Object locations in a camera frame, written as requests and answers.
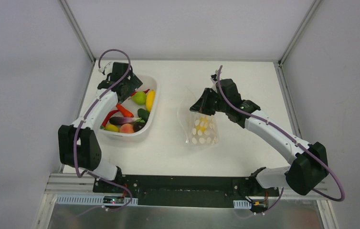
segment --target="plastic container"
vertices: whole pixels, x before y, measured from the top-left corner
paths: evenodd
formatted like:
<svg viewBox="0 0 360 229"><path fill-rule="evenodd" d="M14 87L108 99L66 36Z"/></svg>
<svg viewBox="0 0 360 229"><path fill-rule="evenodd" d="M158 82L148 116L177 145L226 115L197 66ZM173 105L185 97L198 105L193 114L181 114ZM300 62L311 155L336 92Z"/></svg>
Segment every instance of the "plastic container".
<svg viewBox="0 0 360 229"><path fill-rule="evenodd" d="M219 141L215 117L190 111L196 101L195 95L186 88L177 110L177 118L186 135L185 143L189 146L214 145Z"/></svg>
<svg viewBox="0 0 360 229"><path fill-rule="evenodd" d="M155 99L154 99L153 105L152 105L152 110L150 111L150 114L149 114L149 119L146 122L146 125L141 130L139 130L138 132L135 132L133 134L117 133L117 132L111 132L111 131L107 131L107 130L103 130L103 129L99 130L100 133L106 135L107 137L109 137L111 139L117 139L117 140L126 141L126 142L140 142L147 137L147 135L150 131L150 127L151 127L153 119L155 117L156 107L158 105L158 100L159 100L159 95L160 95L160 84L158 81L156 81L155 78L153 78L151 76L137 75L137 77L143 83L142 86L140 88L138 88L137 91L145 91L147 89L150 89L150 90L153 90L156 92ZM145 105L140 106L140 105L136 104L134 101L132 101L131 98L128 98L127 100L125 100L121 105L125 109L127 109L131 113L133 113L135 117L138 116L139 108L145 109ZM122 115L120 112L118 112L114 116L122 116Z"/></svg>

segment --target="white wall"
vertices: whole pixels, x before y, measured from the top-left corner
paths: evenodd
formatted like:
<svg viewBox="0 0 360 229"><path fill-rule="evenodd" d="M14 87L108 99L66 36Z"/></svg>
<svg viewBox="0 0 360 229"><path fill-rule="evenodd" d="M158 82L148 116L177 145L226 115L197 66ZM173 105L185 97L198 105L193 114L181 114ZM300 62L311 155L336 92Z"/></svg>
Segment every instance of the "white wall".
<svg viewBox="0 0 360 229"><path fill-rule="evenodd" d="M312 1L68 0L96 57L216 60L279 60Z"/></svg>
<svg viewBox="0 0 360 229"><path fill-rule="evenodd" d="M326 146L346 190L340 228L360 228L360 1L327 0L284 65L304 138ZM328 183L336 192L329 177Z"/></svg>
<svg viewBox="0 0 360 229"><path fill-rule="evenodd" d="M0 228L33 225L90 67L56 0L0 1Z"/></svg>

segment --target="orange carrot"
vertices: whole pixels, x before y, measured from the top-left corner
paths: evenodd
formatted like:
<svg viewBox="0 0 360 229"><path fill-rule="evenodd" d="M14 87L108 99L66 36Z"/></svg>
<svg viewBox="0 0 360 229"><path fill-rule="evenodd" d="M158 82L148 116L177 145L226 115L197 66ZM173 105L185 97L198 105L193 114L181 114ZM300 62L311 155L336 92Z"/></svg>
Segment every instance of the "orange carrot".
<svg viewBox="0 0 360 229"><path fill-rule="evenodd" d="M122 116L126 118L134 117L134 114L132 114L129 110L125 109L121 104L117 104L116 107L121 112Z"/></svg>

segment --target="tabletop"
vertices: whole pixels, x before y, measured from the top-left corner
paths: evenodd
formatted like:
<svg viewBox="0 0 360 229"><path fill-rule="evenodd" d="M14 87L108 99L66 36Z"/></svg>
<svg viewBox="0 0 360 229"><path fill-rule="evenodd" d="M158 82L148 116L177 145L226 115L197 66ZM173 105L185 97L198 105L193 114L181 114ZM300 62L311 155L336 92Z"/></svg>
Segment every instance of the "tabletop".
<svg viewBox="0 0 360 229"><path fill-rule="evenodd" d="M110 61L101 61L105 66ZM219 141L201 149L189 147L177 118L178 107L188 88L199 98L211 87L210 75L223 65L221 78L236 83L242 99L255 102L277 124L291 132L281 87L272 62L225 61L131 61L138 76L152 76L160 82L157 110L147 138L124 143L97 133L102 157L122 169L123 174L166 176L248 176L260 167L284 167L288 163L263 139L225 114L215 115ZM95 96L97 85L105 79L95 67L85 94L81 115ZM64 173L74 173L65 166Z"/></svg>

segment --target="clear plastic bag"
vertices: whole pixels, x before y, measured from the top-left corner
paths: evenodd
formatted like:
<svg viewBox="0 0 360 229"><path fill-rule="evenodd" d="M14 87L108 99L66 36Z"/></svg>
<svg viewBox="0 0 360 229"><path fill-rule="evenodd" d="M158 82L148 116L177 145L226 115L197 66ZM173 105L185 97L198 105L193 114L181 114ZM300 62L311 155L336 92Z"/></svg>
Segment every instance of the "clear plastic bag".
<svg viewBox="0 0 360 229"><path fill-rule="evenodd" d="M214 145L219 141L215 117L191 112L190 107L196 101L195 95L186 88L184 98L177 110L177 118L186 136L185 143L191 146Z"/></svg>

